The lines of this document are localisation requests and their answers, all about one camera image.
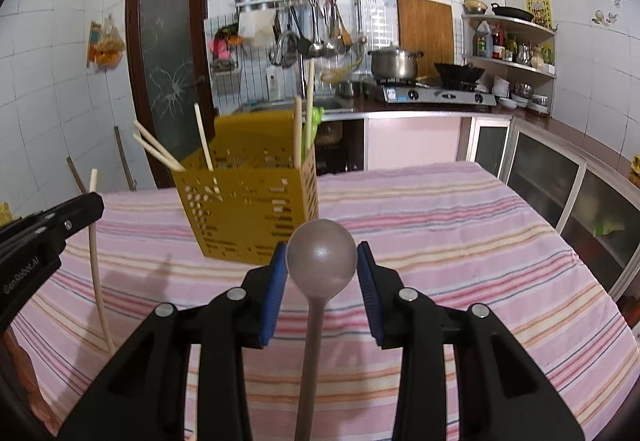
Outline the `corner shelf rack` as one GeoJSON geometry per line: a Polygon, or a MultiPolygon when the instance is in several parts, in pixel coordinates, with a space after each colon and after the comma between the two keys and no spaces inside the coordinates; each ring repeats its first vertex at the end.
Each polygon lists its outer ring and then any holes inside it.
{"type": "Polygon", "coordinates": [[[519,108],[551,114],[556,29],[533,12],[480,0],[462,1],[462,60],[484,73],[478,84],[519,108]]]}

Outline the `pink striped tablecloth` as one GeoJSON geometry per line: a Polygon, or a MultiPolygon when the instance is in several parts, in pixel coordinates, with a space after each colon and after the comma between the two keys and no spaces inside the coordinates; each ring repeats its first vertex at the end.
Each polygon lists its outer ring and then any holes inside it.
{"type": "MultiPolygon", "coordinates": [[[[614,301],[535,210],[473,163],[352,172],[318,181],[320,214],[367,242],[380,265],[439,305],[483,302],[512,331],[593,439],[639,376],[614,301]]],[[[160,302],[204,305],[245,265],[205,257],[175,190],[104,196],[58,272],[14,320],[43,398],[64,418],[101,371],[103,337],[122,343],[160,302]]],[[[360,288],[326,306],[312,437],[382,440],[393,430],[401,354],[371,337],[360,288]]]]}

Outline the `black wok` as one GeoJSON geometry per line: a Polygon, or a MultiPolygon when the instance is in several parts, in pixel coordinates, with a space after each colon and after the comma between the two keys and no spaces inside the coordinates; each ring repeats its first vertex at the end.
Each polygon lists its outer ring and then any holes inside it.
{"type": "Polygon", "coordinates": [[[450,90],[473,91],[485,73],[484,68],[477,68],[473,64],[435,63],[434,66],[442,86],[450,90]]]}

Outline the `yellow perforated utensil basket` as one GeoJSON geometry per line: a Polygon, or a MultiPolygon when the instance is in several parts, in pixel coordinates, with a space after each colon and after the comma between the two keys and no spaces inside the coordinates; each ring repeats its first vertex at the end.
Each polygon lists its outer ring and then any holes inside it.
{"type": "Polygon", "coordinates": [[[319,217],[316,160],[310,150],[293,165],[294,112],[219,116],[203,150],[174,172],[186,218],[204,256],[265,265],[296,227],[319,217]]]}

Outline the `dark wooden glass door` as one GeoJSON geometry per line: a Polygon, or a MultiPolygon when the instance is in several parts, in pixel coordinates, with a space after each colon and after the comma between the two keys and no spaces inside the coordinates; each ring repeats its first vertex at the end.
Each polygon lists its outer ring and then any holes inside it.
{"type": "Polygon", "coordinates": [[[178,161],[201,147],[194,106],[215,135],[207,0],[125,0],[127,61],[137,121],[178,161]]]}

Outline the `gas stove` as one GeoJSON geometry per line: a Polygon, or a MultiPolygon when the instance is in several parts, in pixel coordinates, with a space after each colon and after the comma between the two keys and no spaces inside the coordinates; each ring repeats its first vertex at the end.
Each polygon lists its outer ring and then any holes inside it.
{"type": "Polygon", "coordinates": [[[391,105],[460,105],[488,109],[497,105],[496,97],[493,94],[450,90],[420,83],[375,84],[370,89],[369,97],[391,105]]]}

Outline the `hanging plastic bag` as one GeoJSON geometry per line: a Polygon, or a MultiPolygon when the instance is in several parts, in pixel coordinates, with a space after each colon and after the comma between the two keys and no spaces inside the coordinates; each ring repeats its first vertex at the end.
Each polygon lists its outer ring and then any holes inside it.
{"type": "Polygon", "coordinates": [[[109,14],[101,23],[92,21],[89,27],[86,66],[93,71],[116,68],[126,50],[113,16],[109,14]]]}

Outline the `yellow wall poster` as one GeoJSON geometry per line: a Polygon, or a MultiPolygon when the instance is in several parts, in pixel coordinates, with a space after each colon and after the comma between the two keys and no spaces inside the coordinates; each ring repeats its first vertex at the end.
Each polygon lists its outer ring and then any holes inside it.
{"type": "Polygon", "coordinates": [[[550,0],[525,0],[525,5],[526,10],[534,16],[535,24],[552,30],[554,25],[550,0]]]}

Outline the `wooden cutting board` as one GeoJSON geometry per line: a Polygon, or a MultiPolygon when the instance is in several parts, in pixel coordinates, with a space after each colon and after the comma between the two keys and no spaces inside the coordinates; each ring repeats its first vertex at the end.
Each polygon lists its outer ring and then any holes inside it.
{"type": "Polygon", "coordinates": [[[450,5],[432,0],[397,0],[401,48],[422,51],[418,76],[439,77],[436,63],[454,64],[454,17],[450,5]]]}

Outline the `grey plastic spoon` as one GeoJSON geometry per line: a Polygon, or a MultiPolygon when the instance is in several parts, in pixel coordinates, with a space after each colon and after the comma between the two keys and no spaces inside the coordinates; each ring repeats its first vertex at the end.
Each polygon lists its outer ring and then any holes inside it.
{"type": "Polygon", "coordinates": [[[294,433],[296,440],[308,440],[314,420],[324,309],[354,277],[357,248],[352,235],[341,224],[316,219],[294,231],[286,245],[285,260],[294,284],[308,302],[294,433]]]}

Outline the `green handled fork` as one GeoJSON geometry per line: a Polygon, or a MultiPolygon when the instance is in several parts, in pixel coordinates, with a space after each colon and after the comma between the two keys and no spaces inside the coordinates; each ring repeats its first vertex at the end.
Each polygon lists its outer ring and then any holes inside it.
{"type": "Polygon", "coordinates": [[[324,109],[318,108],[318,106],[315,106],[311,111],[310,124],[307,124],[307,123],[303,124],[303,135],[302,135],[303,158],[306,158],[308,151],[314,147],[314,140],[316,140],[318,128],[322,123],[323,115],[324,115],[324,109]]]}

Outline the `steel cooking pot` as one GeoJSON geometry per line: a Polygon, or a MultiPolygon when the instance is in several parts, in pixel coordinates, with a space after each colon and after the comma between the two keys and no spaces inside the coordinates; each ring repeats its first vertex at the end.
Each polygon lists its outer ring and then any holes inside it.
{"type": "Polygon", "coordinates": [[[369,50],[371,72],[376,79],[413,80],[418,77],[419,59],[423,51],[410,51],[397,46],[369,50]]]}

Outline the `wall utensil rack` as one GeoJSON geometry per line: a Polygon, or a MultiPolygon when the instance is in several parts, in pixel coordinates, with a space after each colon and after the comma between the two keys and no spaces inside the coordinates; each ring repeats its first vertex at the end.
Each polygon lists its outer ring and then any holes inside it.
{"type": "Polygon", "coordinates": [[[204,32],[214,103],[230,109],[301,97],[309,64],[317,94],[329,94],[358,71],[366,50],[347,13],[340,0],[211,1],[204,32]]]}

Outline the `kitchen counter cabinets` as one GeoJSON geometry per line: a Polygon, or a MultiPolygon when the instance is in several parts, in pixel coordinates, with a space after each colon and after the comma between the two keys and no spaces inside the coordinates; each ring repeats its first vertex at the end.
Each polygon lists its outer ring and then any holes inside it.
{"type": "Polygon", "coordinates": [[[639,275],[629,161],[554,120],[521,110],[330,113],[318,140],[342,151],[325,172],[475,162],[547,220],[613,299],[639,275]]]}

